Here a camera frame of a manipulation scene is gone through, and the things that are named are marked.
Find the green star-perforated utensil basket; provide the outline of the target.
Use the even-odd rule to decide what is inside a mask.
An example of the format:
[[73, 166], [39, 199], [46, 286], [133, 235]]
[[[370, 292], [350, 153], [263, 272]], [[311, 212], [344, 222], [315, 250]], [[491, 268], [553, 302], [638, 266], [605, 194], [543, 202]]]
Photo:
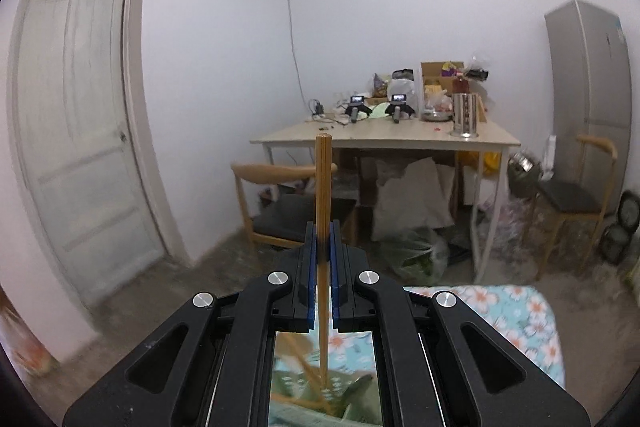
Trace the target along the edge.
[[378, 372], [369, 333], [330, 332], [328, 387], [320, 384], [318, 333], [279, 333], [270, 426], [381, 426]]

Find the floral turquoise tablecloth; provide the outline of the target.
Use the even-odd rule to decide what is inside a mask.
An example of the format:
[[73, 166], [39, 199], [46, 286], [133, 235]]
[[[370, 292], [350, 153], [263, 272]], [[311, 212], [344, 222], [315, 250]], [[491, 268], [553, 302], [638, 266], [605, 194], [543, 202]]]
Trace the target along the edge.
[[565, 371], [549, 303], [530, 286], [450, 286], [453, 293], [560, 386]]

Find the white sack under table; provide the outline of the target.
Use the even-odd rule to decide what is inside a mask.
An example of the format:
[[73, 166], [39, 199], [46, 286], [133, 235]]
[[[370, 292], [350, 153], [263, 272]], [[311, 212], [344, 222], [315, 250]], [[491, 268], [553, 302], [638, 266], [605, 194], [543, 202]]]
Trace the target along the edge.
[[454, 224], [450, 211], [454, 167], [437, 164], [431, 157], [411, 162], [378, 159], [375, 166], [375, 242], [413, 229], [437, 230]]

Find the gripper device on table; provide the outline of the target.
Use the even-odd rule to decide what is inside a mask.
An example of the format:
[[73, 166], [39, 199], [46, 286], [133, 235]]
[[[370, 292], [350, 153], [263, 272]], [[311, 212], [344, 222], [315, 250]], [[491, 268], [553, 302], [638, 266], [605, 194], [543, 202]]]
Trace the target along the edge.
[[402, 116], [408, 118], [416, 115], [416, 111], [408, 104], [408, 98], [405, 94], [392, 94], [390, 101], [385, 109], [385, 115], [392, 117], [394, 124], [398, 124]]
[[349, 121], [352, 124], [356, 124], [360, 114], [362, 114], [364, 118], [369, 118], [372, 114], [372, 109], [367, 106], [364, 95], [355, 94], [349, 98], [345, 114], [349, 117]]

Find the white wooden table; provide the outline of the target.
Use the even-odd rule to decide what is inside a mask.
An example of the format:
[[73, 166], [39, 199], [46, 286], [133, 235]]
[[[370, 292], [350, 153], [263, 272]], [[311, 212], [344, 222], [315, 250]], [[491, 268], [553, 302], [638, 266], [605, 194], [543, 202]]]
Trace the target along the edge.
[[[358, 148], [358, 150], [454, 150], [476, 152], [478, 164], [474, 184], [474, 199], [470, 218], [470, 239], [474, 268], [474, 283], [480, 285], [485, 275], [492, 245], [497, 232], [500, 211], [506, 196], [506, 172], [509, 153], [521, 142], [509, 131], [493, 121], [481, 122], [475, 138], [461, 138], [452, 133], [450, 122], [428, 122], [419, 118], [404, 119], [395, 124], [390, 118], [369, 118], [357, 124], [341, 126], [334, 121], [303, 121], [250, 140], [264, 151], [265, 158], [273, 162], [272, 150], [282, 148], [313, 148], [316, 135], [326, 132], [332, 136], [335, 148]], [[497, 185], [495, 189], [489, 228], [484, 241], [477, 230], [480, 210], [480, 188], [484, 178], [484, 156], [490, 152], [500, 154]]]

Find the black rice cooker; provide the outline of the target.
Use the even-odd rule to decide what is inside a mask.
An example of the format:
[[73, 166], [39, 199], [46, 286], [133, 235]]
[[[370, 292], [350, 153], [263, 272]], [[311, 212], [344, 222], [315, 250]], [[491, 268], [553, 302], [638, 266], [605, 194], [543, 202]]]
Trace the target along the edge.
[[633, 191], [620, 195], [616, 221], [608, 225], [600, 238], [598, 253], [610, 265], [620, 265], [628, 254], [631, 239], [638, 231], [640, 222], [640, 199]]

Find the cardboard box on table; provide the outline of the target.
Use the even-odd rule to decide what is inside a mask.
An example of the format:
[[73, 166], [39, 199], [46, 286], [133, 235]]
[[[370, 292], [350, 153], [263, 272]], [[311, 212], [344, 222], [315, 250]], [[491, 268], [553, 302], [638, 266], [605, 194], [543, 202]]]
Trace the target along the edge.
[[438, 91], [450, 92], [454, 78], [462, 69], [464, 69], [462, 62], [422, 62], [421, 76], [424, 94], [429, 95]]

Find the steel cylindrical holder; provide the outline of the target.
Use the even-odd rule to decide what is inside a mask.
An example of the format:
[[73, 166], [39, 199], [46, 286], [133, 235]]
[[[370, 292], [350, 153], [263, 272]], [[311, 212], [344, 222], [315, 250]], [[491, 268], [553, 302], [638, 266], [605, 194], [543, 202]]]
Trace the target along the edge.
[[477, 99], [476, 93], [454, 93], [452, 95], [451, 135], [462, 139], [478, 137]]

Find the white panel door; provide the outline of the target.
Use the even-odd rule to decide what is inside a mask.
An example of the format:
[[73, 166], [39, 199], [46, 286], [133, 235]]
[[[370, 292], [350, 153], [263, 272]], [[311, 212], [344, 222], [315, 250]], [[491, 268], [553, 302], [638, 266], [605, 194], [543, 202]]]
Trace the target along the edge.
[[186, 255], [152, 143], [143, 0], [21, 0], [9, 70], [18, 165], [44, 240], [92, 308]]

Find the grey refrigerator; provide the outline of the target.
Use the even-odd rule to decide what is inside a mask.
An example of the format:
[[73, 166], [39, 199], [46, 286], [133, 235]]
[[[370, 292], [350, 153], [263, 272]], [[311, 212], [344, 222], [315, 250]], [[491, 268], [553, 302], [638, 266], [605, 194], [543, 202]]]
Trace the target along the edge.
[[631, 135], [631, 72], [620, 18], [584, 0], [570, 0], [544, 16], [553, 78], [554, 176], [576, 179], [579, 144], [589, 134], [617, 148], [614, 211], [623, 191]]

